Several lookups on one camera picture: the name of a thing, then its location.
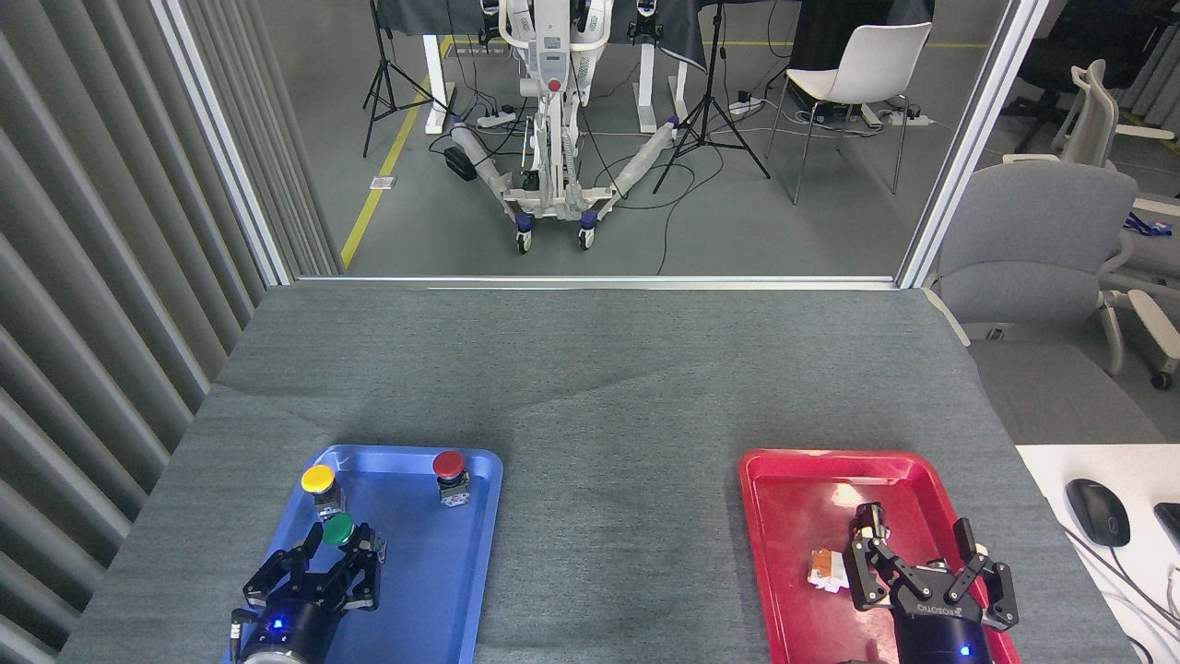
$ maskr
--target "blue tray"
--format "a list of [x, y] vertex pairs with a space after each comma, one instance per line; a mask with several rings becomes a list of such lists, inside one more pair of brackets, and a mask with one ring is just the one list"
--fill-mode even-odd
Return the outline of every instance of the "blue tray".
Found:
[[[460, 449], [471, 473], [471, 502], [447, 509], [431, 467], [445, 449], [332, 446], [308, 462], [334, 468], [348, 513], [389, 543], [379, 609], [345, 614], [328, 664], [472, 660], [504, 466], [490, 452]], [[263, 560], [296, 546], [314, 521], [312, 498], [296, 479]], [[321, 547], [312, 571], [326, 571], [339, 558], [334, 554]], [[229, 663], [229, 649], [222, 663]]]

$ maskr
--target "power strip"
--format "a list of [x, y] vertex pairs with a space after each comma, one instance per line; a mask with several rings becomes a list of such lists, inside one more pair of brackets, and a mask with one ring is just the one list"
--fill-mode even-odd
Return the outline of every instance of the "power strip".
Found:
[[[892, 124], [893, 126], [902, 126], [902, 112], [903, 111], [893, 111], [893, 112], [891, 112], [889, 114], [889, 123]], [[907, 121], [906, 125], [907, 126], [926, 126], [931, 121], [933, 121], [933, 120], [931, 120], [929, 116], [918, 116], [916, 118], [910, 118], [910, 121]]]
[[880, 129], [881, 118], [877, 117], [877, 113], [868, 107], [868, 104], [860, 104], [860, 117], [865, 118], [865, 124], [868, 129]]
[[476, 118], [476, 124], [480, 129], [491, 129], [493, 126], [499, 126], [502, 124], [507, 124], [507, 123], [514, 121], [514, 120], [516, 120], [516, 113], [510, 113], [507, 111], [500, 111], [499, 113], [497, 113], [494, 116], [491, 116], [491, 117]]
[[756, 111], [762, 107], [763, 99], [758, 97], [750, 97], [749, 101], [734, 101], [729, 104], [729, 114], [732, 116], [743, 116], [750, 111]]

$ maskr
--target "gray felt mat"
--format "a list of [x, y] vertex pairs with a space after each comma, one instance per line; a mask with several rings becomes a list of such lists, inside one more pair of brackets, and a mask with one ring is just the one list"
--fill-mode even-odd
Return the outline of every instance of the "gray felt mat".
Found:
[[1135, 662], [919, 291], [307, 282], [264, 298], [61, 662], [215, 662], [333, 443], [503, 459], [479, 663], [766, 662], [736, 475], [760, 447], [925, 456], [1012, 565], [1025, 662]]

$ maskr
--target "green button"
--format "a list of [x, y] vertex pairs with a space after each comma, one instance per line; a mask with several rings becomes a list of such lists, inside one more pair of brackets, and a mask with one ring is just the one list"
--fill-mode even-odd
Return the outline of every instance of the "green button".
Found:
[[332, 546], [340, 546], [353, 537], [356, 524], [347, 512], [334, 514], [323, 524], [323, 541]]

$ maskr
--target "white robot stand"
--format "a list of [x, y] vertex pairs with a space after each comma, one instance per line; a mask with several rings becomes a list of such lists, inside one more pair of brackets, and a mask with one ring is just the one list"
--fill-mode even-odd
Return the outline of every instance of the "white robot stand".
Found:
[[517, 48], [529, 72], [520, 80], [520, 92], [537, 97], [532, 134], [526, 138], [532, 146], [535, 186], [511, 188], [472, 130], [461, 118], [452, 118], [451, 137], [516, 224], [520, 252], [532, 246], [532, 223], [540, 217], [577, 221], [578, 245], [589, 249], [598, 221], [647, 173], [678, 123], [671, 118], [656, 130], [610, 186], [582, 188], [575, 162], [577, 110], [590, 99], [595, 65], [610, 33], [611, 8], [612, 0], [590, 0], [575, 25], [568, 0], [536, 0], [531, 9], [527, 0], [499, 5], [500, 37]]

